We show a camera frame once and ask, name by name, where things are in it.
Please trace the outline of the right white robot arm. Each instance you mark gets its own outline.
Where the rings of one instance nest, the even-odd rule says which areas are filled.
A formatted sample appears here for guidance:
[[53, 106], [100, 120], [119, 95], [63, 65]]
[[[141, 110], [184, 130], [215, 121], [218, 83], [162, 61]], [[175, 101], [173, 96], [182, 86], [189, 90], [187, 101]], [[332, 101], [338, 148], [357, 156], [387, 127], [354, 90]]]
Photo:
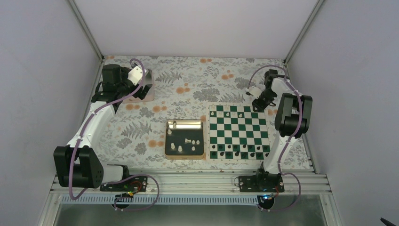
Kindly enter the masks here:
[[279, 185], [284, 176], [282, 163], [288, 151], [310, 127], [313, 103], [311, 96], [303, 95], [291, 84], [287, 72], [280, 75], [277, 70], [269, 69], [264, 74], [264, 85], [264, 90], [250, 87], [247, 91], [248, 95], [255, 97], [252, 101], [255, 112], [264, 111], [274, 105], [275, 99], [280, 99], [274, 121], [277, 135], [255, 178], [255, 186], [261, 192], [269, 190], [273, 183]]

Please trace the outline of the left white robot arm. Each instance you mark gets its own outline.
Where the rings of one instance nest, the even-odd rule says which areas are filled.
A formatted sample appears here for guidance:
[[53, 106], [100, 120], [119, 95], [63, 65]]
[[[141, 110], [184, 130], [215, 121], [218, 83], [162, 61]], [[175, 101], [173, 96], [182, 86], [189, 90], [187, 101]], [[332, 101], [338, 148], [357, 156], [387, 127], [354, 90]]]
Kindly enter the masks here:
[[65, 146], [53, 153], [60, 186], [98, 188], [112, 182], [120, 191], [130, 187], [131, 177], [126, 166], [100, 162], [95, 150], [100, 136], [127, 98], [145, 99], [152, 87], [152, 72], [138, 63], [129, 67], [104, 65], [102, 81], [91, 98], [89, 113], [79, 130]]

